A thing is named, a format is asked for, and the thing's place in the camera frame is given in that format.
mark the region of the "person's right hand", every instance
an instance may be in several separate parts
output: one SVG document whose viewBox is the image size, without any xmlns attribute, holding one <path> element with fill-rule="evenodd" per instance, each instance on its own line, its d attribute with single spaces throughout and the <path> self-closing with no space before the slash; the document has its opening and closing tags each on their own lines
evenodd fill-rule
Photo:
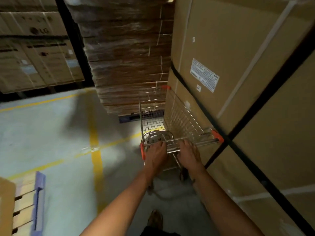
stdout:
<svg viewBox="0 0 315 236">
<path fill-rule="evenodd" d="M 201 162 L 199 150 L 190 141 L 184 140 L 179 142 L 180 153 L 177 156 L 179 162 L 185 167 L 190 174 L 195 174 L 204 170 Z"/>
</svg>

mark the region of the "brown shoe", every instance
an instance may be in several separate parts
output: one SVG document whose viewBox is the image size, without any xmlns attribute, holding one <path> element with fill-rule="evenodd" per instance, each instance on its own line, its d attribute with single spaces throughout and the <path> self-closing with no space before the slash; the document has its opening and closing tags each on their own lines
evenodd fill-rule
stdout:
<svg viewBox="0 0 315 236">
<path fill-rule="evenodd" d="M 163 216 L 158 210 L 153 210 L 148 219 L 147 226 L 163 230 Z"/>
</svg>

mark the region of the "shopping cart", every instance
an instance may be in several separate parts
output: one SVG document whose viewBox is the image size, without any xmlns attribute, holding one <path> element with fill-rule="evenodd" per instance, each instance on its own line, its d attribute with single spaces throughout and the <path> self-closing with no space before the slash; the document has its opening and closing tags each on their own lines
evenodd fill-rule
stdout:
<svg viewBox="0 0 315 236">
<path fill-rule="evenodd" d="M 179 141 L 189 139 L 196 146 L 223 142 L 223 138 L 215 130 L 209 128 L 208 132 L 203 131 L 168 85 L 141 89 L 139 111 L 142 159 L 145 160 L 149 146 L 157 141 L 166 142 L 167 154 L 172 157 L 164 170 L 178 168 L 180 180 L 186 179 L 188 172 L 177 158 L 180 151 Z"/>
</svg>

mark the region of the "concrete floor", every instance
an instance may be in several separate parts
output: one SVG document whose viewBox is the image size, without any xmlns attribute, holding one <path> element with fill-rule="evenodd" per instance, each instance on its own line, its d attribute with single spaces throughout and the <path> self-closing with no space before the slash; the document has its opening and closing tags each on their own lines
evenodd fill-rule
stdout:
<svg viewBox="0 0 315 236">
<path fill-rule="evenodd" d="M 103 165 L 101 190 L 95 187 L 91 158 L 91 107 Z M 2 103 L 0 122 L 0 176 L 13 179 L 34 170 L 46 175 L 44 236 L 79 235 L 96 217 L 98 205 L 110 203 L 143 167 L 140 122 L 120 124 L 94 91 Z M 153 209 L 162 212 L 167 232 L 218 235 L 191 183 L 180 182 L 176 170 L 154 184 L 156 194 L 146 193 L 127 235 L 140 235 Z"/>
</svg>

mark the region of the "person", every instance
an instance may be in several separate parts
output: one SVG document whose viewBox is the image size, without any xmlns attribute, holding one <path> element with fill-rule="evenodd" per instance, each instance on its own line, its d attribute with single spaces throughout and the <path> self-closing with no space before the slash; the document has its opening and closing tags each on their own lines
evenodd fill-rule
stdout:
<svg viewBox="0 0 315 236">
<path fill-rule="evenodd" d="M 193 179 L 193 184 L 196 185 L 201 200 L 220 235 L 262 236 L 259 228 L 208 174 L 201 162 L 197 147 L 188 140 L 179 144 L 178 159 Z M 167 157 L 165 142 L 159 141 L 152 145 L 146 153 L 144 167 L 136 178 L 85 228 L 80 236 L 125 235 L 147 187 L 160 172 Z M 162 215 L 157 210 L 152 211 L 148 226 L 141 235 L 178 235 L 164 232 L 162 220 Z"/>
</svg>

